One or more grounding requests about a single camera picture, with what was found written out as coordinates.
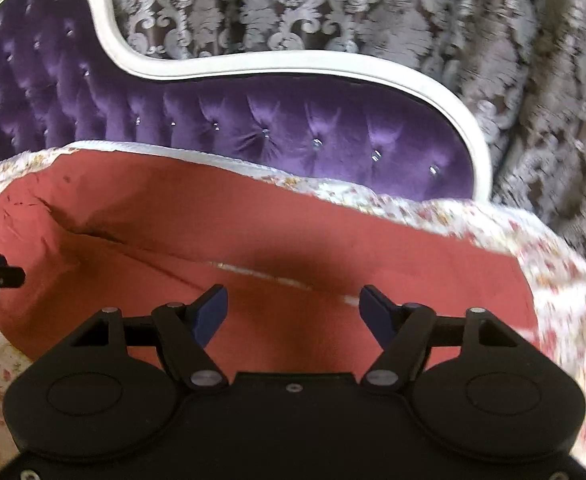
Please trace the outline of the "rust red pants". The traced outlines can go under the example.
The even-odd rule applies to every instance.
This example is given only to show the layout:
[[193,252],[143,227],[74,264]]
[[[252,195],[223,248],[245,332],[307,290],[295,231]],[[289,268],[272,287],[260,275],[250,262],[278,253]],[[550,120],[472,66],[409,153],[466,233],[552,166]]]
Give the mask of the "rust red pants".
[[171,158],[58,157],[0,193],[0,255],[25,271],[0,296],[0,331],[32,359],[104,307],[146,315],[227,288],[208,351],[227,374],[362,373],[378,346],[359,290],[445,315],[491,310],[536,339],[532,292],[511,256]]

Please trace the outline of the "purple tufted white-framed headboard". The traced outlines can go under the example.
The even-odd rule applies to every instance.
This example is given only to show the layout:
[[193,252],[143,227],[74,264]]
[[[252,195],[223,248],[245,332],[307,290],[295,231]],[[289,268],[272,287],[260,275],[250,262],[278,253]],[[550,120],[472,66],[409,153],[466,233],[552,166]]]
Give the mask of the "purple tufted white-framed headboard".
[[113,0],[0,0],[0,160],[83,141],[177,148],[407,198],[487,200],[488,146],[438,80],[385,58],[151,58]]

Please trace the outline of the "floral white bedsheet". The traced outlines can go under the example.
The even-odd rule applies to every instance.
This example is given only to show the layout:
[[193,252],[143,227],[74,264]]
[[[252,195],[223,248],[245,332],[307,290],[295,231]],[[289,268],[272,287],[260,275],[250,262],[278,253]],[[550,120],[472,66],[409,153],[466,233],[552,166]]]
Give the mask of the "floral white bedsheet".
[[[281,188],[358,209],[422,231],[468,240],[517,258],[532,291],[537,326],[521,335],[538,341],[547,356],[575,378],[586,395],[586,262],[533,214],[490,203],[430,200],[410,202],[364,186],[331,179],[294,177],[239,159],[159,146],[83,141],[67,148],[26,152],[0,162],[0,193],[14,180],[81,150],[130,152],[230,170]],[[586,420],[574,456],[586,466]]]

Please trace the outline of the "grey damask curtain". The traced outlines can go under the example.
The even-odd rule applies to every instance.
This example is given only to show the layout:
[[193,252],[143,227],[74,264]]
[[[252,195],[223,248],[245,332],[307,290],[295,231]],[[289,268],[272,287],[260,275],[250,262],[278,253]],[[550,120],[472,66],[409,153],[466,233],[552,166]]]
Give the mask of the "grey damask curtain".
[[492,197],[586,259],[586,0],[113,0],[151,58],[333,50],[419,70],[475,115]]

